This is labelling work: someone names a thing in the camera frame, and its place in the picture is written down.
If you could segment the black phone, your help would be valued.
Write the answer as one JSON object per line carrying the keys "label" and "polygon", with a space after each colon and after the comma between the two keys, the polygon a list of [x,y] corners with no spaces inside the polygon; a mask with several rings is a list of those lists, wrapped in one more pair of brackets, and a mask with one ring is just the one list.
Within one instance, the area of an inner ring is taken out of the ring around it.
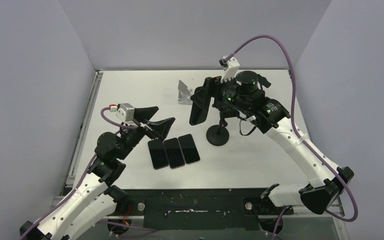
{"label": "black phone", "polygon": [[206,121],[210,106],[192,105],[189,124],[191,126],[202,124]]}
{"label": "black phone", "polygon": [[162,140],[150,140],[147,143],[147,146],[154,170],[159,170],[169,166],[169,160]]}

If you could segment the purple phone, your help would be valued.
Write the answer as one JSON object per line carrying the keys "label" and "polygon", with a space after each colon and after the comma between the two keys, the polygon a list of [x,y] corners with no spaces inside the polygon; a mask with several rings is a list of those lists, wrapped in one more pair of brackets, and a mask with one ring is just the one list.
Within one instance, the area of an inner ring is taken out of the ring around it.
{"label": "purple phone", "polygon": [[186,164],[178,138],[167,139],[163,145],[171,169],[180,168]]}

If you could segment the black tall phone stand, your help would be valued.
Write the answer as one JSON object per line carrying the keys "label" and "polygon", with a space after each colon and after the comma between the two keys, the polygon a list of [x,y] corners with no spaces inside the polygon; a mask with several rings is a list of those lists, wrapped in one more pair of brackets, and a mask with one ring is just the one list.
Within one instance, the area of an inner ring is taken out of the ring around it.
{"label": "black tall phone stand", "polygon": [[219,113],[219,123],[212,125],[206,131],[206,140],[213,146],[221,147],[225,145],[230,138],[229,131],[227,130],[228,123],[226,121],[227,110]]}

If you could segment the silver phone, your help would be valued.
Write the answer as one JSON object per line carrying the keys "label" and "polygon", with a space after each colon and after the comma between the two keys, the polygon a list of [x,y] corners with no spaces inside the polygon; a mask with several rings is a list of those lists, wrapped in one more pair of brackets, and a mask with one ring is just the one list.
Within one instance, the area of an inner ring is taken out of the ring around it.
{"label": "silver phone", "polygon": [[197,163],[201,160],[194,138],[191,134],[178,137],[179,145],[187,165]]}

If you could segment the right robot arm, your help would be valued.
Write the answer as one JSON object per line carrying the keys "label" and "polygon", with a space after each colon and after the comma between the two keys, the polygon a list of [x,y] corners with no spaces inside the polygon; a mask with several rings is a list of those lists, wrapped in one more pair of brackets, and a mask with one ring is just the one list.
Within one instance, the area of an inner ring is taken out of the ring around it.
{"label": "right robot arm", "polygon": [[266,96],[270,82],[260,74],[245,70],[233,80],[207,77],[191,96],[189,123],[203,123],[210,108],[219,111],[220,121],[207,131],[208,141],[217,145],[214,136],[225,133],[226,119],[239,118],[254,125],[275,141],[306,176],[306,182],[292,185],[274,184],[261,195],[261,207],[269,214],[280,207],[304,206],[314,214],[326,213],[354,177],[349,167],[340,167],[323,157],[308,136],[292,123],[288,110],[276,99]]}

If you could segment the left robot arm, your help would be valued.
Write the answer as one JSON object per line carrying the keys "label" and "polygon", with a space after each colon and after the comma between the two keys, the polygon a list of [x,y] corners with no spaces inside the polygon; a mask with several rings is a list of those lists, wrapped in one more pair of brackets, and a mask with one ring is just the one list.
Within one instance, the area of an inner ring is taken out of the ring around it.
{"label": "left robot arm", "polygon": [[135,108],[128,103],[104,107],[101,117],[119,130],[99,136],[94,155],[77,184],[42,217],[26,221],[20,227],[20,239],[76,240],[102,218],[125,213],[129,209],[128,194],[115,185],[126,168],[122,161],[145,136],[164,140],[176,120],[151,121],[158,110],[157,106]]}

